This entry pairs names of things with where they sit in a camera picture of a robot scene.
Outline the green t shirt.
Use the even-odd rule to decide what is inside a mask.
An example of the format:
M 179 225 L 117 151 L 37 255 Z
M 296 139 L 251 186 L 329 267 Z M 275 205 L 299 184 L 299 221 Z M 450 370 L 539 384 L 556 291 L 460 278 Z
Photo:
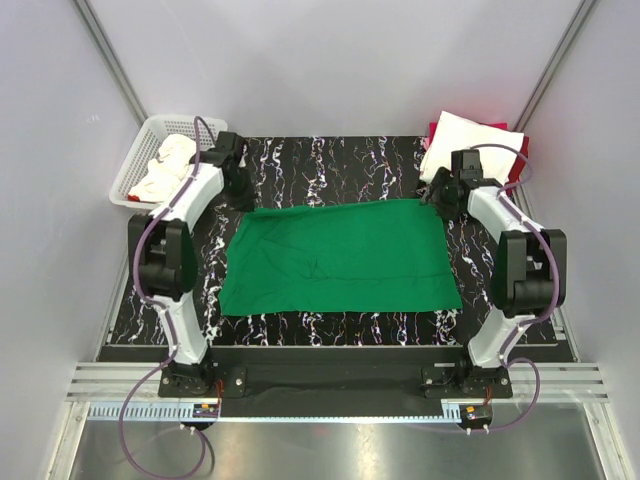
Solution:
M 258 209 L 227 249 L 225 316 L 459 309 L 442 219 L 417 199 Z

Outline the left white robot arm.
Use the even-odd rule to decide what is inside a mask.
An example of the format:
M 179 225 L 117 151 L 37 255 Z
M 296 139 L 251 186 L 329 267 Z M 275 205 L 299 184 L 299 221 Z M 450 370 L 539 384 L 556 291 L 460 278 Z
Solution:
M 163 374 L 180 380 L 196 396 L 214 388 L 216 372 L 193 299 L 199 264 L 191 233 L 218 196 L 236 211 L 255 209 L 255 190 L 242 160 L 244 145 L 243 137 L 223 131 L 211 148 L 197 147 L 177 189 L 150 213 L 136 214 L 128 223 L 134 287 L 158 314 L 168 339 Z

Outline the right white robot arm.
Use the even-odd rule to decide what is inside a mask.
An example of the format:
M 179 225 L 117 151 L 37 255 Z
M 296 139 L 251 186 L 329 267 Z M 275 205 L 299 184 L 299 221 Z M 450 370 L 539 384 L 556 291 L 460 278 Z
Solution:
M 448 381 L 476 396 L 501 381 L 508 357 L 529 327 L 549 319 L 566 298 L 567 237 L 532 220 L 510 199 L 509 185 L 484 175 L 483 144 L 453 151 L 422 197 L 444 220 L 465 214 L 497 242 L 490 284 L 492 309 L 464 347 Z

